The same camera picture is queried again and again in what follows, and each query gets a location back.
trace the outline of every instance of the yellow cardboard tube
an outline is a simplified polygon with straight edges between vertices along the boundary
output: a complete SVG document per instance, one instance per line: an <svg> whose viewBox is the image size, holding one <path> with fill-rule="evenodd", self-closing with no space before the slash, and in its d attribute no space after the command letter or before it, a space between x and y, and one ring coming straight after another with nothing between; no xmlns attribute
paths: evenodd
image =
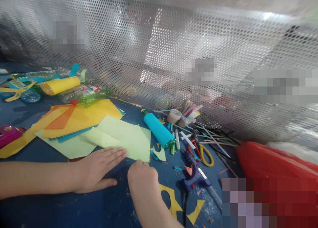
<svg viewBox="0 0 318 228"><path fill-rule="evenodd" d="M69 77L64 79L54 79L40 84L41 89L48 95L56 95L73 87L80 85L78 77Z"/></svg>

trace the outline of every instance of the blue glue gun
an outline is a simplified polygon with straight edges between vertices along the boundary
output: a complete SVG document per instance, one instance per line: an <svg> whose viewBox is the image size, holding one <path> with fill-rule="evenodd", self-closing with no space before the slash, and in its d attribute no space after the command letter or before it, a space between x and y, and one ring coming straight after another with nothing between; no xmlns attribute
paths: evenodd
<svg viewBox="0 0 318 228"><path fill-rule="evenodd" d="M190 191L198 183L201 183L205 187L211 186L212 184L210 180L203 173L203 171L195 161L194 157L189 153L189 151L184 150L184 156L187 159L187 161L192 165L192 175L189 178L184 179L186 189Z"/></svg>

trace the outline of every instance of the metal mesh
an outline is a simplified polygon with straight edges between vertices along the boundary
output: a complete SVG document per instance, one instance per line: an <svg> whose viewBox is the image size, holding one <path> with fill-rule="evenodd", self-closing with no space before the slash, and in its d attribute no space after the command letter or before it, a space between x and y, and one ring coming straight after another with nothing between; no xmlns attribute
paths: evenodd
<svg viewBox="0 0 318 228"><path fill-rule="evenodd" d="M60 52L57 16L73 18L77 37ZM53 69L80 63L114 96L152 109L191 98L203 105L199 123L243 140L316 140L318 106L255 104L252 72L316 69L317 25L170 0L0 0L0 17L0 46L11 60ZM187 85L189 58L213 59L217 84Z"/></svg>

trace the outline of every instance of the red bottle cap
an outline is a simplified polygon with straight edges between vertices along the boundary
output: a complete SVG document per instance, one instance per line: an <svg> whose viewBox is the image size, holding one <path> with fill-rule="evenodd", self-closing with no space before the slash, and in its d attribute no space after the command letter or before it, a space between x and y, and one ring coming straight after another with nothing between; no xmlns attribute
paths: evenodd
<svg viewBox="0 0 318 228"><path fill-rule="evenodd" d="M72 99L71 100L71 104L72 105L77 105L79 103L79 101L77 99Z"/></svg>

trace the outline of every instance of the table surface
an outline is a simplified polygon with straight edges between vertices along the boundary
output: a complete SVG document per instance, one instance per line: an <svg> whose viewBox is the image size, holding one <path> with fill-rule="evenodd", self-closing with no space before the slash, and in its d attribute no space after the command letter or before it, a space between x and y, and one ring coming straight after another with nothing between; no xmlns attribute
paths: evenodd
<svg viewBox="0 0 318 228"><path fill-rule="evenodd" d="M8 71L29 72L29 68L18 63L0 63L0 68ZM8 75L1 75L0 81L9 78ZM131 105L120 100L112 99L111 101L120 109L125 111L122 120L131 124L148 128L143 121L141 108ZM35 104L23 103L21 100L13 102L0 102L0 126L11 125L15 127L30 128L36 123L41 116L50 110L52 105L61 104L56 96L45 96L43 100ZM151 147L157 147L157 140L151 135ZM180 142L181 149L185 147L184 141ZM205 145L214 158L214 166L206 167L201 163L201 168L218 195L222 198L222 187L218 179L218 174L227 167L220 160L209 144ZM229 146L223 146L231 157L237 160L235 149ZM183 207L185 197L184 189L180 180L187 176L185 171L175 170L176 167L185 165L181 152L171 155L166 150L167 163L154 160L151 154L150 166L156 168L159 174L159 183L175 190L175 198ZM57 150L46 144L39 138L35 138L26 147L17 154L0 161L29 161L29 162L67 162L67 158ZM115 178L118 185L101 191L89 194L57 194L57 195L32 195L8 198L0 201L0 226L1 227L141 227L136 212L134 210L131 196L129 195L127 172L134 160L126 158L117 167L111 170L105 178ZM239 177L243 177L239 163L236 164L228 161ZM228 170L222 174L224 178L234 178L234 175ZM162 192L163 200L168 208L171 206L169 195ZM190 192L187 204L187 213L194 211L197 199L205 200L205 204L195 223L195 227L222 227L222 213L216 206L210 193L205 188L195 187ZM183 224L183 213L177 212L178 220ZM187 219L187 227L192 224Z"/></svg>

